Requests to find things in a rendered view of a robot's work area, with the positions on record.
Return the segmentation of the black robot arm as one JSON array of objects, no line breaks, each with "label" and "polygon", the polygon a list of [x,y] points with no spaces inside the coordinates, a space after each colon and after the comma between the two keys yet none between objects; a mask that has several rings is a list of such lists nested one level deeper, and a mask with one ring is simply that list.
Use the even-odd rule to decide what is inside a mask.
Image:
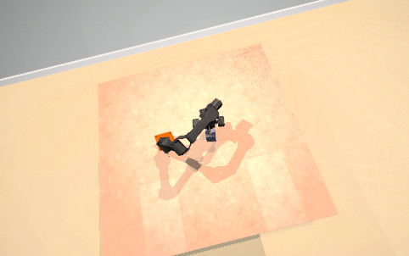
[{"label": "black robot arm", "polygon": [[[160,137],[156,142],[156,145],[164,152],[169,153],[174,151],[178,156],[181,156],[189,151],[191,145],[197,140],[199,134],[205,129],[205,127],[212,121],[219,118],[220,113],[217,111],[222,106],[222,101],[215,98],[211,103],[207,104],[206,108],[199,110],[199,117],[201,120],[199,123],[186,135],[178,136],[173,141],[169,136]],[[179,139],[187,139],[190,142],[188,148],[186,148]]]}]

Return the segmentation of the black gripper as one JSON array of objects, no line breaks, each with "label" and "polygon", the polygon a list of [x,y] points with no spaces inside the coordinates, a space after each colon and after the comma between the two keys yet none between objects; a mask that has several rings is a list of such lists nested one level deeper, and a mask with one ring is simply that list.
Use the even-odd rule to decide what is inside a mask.
[{"label": "black gripper", "polygon": [[[193,119],[193,128],[199,123],[199,119]],[[219,127],[225,126],[225,121],[223,116],[219,116],[219,118],[215,121],[210,122],[205,129],[211,130],[213,128],[216,128],[216,125],[218,124]],[[210,129],[209,129],[210,127]]]}]

